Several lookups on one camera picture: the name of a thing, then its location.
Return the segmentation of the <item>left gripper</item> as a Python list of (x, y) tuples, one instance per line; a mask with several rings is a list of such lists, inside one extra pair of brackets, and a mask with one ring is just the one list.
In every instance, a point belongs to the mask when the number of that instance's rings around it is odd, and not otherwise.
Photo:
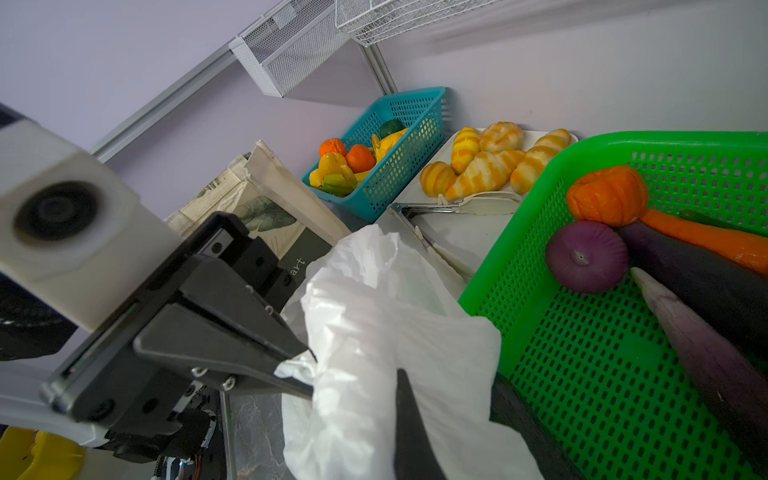
[(212, 214), (41, 388), (46, 405), (109, 439), (166, 439), (192, 421), (194, 383), (229, 395), (313, 388), (280, 378), (300, 343), (281, 316), (295, 290), (266, 243)]

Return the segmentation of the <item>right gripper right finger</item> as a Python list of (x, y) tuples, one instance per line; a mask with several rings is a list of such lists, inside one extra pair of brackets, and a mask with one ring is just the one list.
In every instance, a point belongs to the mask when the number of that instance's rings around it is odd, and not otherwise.
[(585, 479), (519, 390), (500, 373), (491, 388), (490, 421), (510, 427), (522, 436), (544, 479)]

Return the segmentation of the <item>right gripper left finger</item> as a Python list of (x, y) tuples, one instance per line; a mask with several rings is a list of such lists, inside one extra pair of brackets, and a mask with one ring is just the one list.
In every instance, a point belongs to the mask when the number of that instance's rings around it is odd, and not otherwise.
[(445, 479), (432, 450), (409, 377), (397, 370), (394, 472), (398, 480)]

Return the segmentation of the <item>white plastic grocery bag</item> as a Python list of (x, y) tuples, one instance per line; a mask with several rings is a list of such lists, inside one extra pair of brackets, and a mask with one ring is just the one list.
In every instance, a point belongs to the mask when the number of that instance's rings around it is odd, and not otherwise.
[(501, 336), (468, 315), (437, 270), (369, 225), (311, 263), (283, 311), (305, 352), (279, 377), (312, 386), (282, 398), (284, 458), (298, 479), (395, 475), (397, 373), (404, 370), (450, 479), (538, 479), (523, 437), (490, 419)]

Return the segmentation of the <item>beige canvas tote bag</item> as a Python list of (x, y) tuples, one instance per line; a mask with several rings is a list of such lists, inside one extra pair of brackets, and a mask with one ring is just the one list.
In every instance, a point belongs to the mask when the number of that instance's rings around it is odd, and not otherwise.
[(237, 156), (166, 223), (188, 237), (217, 211), (237, 216), (249, 236), (263, 240), (298, 284), (309, 264), (351, 234), (263, 141)]

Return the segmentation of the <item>yellow chips bag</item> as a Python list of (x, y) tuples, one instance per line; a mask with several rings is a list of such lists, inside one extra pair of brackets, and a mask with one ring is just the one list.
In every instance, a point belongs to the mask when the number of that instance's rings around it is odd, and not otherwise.
[(74, 479), (86, 449), (43, 431), (8, 427), (1, 435), (2, 479)]

